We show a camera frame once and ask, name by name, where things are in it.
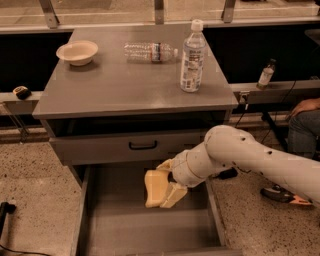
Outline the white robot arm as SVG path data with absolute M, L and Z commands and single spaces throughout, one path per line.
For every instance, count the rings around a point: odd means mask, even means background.
M 172 207 L 189 188 L 231 168 L 260 173 L 302 199 L 320 204 L 319 162 L 264 146 L 241 129 L 217 125 L 202 143 L 169 161 L 175 183 L 167 188 L 160 206 Z

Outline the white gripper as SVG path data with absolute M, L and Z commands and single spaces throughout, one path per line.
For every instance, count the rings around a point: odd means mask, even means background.
M 177 182 L 169 183 L 160 204 L 161 208 L 171 208 L 187 194 L 187 187 L 196 187 L 209 176 L 209 158 L 205 152 L 199 150 L 184 150 L 173 160 L 167 159 L 159 164 L 156 169 L 172 171 Z

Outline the person's hand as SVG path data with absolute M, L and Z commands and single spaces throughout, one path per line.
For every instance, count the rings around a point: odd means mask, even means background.
M 298 103 L 290 113 L 291 117 L 301 112 L 314 111 L 320 108 L 320 98 L 306 99 Z

